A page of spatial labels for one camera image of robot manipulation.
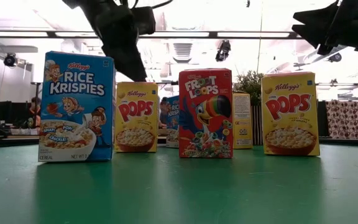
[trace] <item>green table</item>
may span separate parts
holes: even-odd
[[[43,164],[37,146],[0,148],[0,224],[358,224],[358,147],[321,157],[179,159],[177,149],[112,162]]]

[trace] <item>wall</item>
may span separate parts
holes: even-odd
[[[0,60],[0,101],[30,101],[35,95],[35,86],[30,83],[30,72],[6,67]]]

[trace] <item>nutrition label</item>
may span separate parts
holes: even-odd
[[[237,139],[236,140],[236,145],[237,146],[245,146],[245,145],[252,145],[252,140],[251,139]]]
[[[250,118],[250,101],[247,96],[234,96],[234,118]]]

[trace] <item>red cereal box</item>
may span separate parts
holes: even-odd
[[[231,71],[225,68],[179,73],[179,156],[233,156]]]

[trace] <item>pops cereal box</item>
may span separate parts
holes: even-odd
[[[233,156],[231,71],[179,73],[179,156]]]
[[[112,58],[48,52],[44,71],[39,161],[111,159]]]
[[[251,103],[248,93],[233,93],[233,148],[252,149]]]
[[[157,84],[124,82],[117,84],[116,152],[157,150]]]
[[[169,97],[167,102],[160,106],[166,111],[167,117],[167,147],[179,147],[179,96]]]
[[[264,76],[262,119],[266,154],[318,156],[314,73]]]

